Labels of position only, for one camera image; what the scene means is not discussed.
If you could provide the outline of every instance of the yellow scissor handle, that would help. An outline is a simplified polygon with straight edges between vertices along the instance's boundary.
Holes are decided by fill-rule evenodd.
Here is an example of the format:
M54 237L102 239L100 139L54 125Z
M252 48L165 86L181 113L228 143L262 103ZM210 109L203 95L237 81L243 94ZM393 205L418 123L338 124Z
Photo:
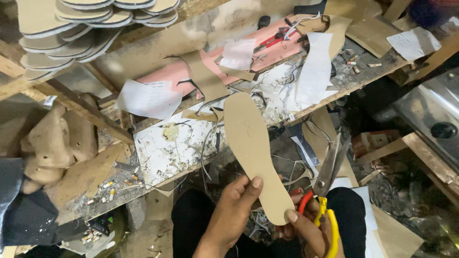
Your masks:
M325 211L327 210L327 198L319 197L319 205L319 214L317 214L317 217L314 220L314 225L316 225L316 227L320 226L320 218L325 214Z
M325 214L325 212L327 212L331 226L331 243L330 249L328 250L325 258L335 258L336 254L338 253L338 239L340 238L340 232L338 230L338 222L336 221L335 212L333 210L327 210L327 198L325 197L319 197L319 205L319 214L315 218L314 224L319 227L320 218Z

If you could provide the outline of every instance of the hand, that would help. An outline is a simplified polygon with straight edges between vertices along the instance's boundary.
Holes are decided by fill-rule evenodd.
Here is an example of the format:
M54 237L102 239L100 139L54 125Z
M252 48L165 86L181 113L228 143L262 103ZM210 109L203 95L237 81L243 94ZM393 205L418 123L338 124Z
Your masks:
M251 206L260 196L262 188L260 177L250 181L245 175L225 187L194 258L225 256L244 231Z
M294 204L298 204L301 200L301 195L292 196ZM304 254L306 257L317 256L323 258L326 256L330 247L331 240L331 225L328 216L325 214L325 222L320 223L320 227L314 225L314 219L319 214L319 203L315 198L311 198L306 205L304 214L299 214L294 210L285 212L290 223L284 228L286 237L291 236L291 232L297 232L306 240ZM341 237L338 240L337 258L344 258L344 252L341 242Z

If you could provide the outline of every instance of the person's right hand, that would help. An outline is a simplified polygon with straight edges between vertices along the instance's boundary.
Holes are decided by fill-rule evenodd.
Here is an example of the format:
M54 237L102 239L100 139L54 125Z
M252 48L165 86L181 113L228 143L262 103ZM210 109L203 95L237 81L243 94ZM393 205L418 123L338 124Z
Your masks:
M301 195L292 196L295 205L299 204ZM325 214L325 222L316 227L314 219L319 214L319 203L315 198L311 198L304 209L304 214L299 214L294 210L286 210L285 215L290 223L286 225L284 231L289 231L289 226L293 226L294 231L306 240L304 254L306 257L317 256L324 258L330 248L331 225L328 216ZM336 258L344 258L341 237L338 239L338 253Z

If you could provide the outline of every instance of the cardboard box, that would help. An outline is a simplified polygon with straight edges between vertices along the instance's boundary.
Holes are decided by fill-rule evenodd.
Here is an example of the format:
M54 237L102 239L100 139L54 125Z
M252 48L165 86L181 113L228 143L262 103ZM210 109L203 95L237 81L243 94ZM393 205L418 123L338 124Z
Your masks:
M352 139L352 149L356 158L373 152L401 137L398 130L383 130L361 133Z

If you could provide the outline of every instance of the scissors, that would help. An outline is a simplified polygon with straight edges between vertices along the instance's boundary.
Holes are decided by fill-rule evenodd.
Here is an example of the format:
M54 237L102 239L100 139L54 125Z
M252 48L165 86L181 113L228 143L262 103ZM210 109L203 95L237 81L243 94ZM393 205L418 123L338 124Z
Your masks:
M346 140L342 146L340 145L340 139L341 133L338 134L332 142L331 147L328 149L312 191L308 191L303 195L300 205L298 206L298 212L303 214L306 204L314 194L319 197L319 214L315 218L314 224L319 227L321 220L323 221L323 219L325 219L324 215L327 213L331 225L331 243L326 258L334 258L336 256L338 253L338 239L340 237L335 212L332 209L327 209L327 198L325 197L341 168L342 162L350 146L350 139Z

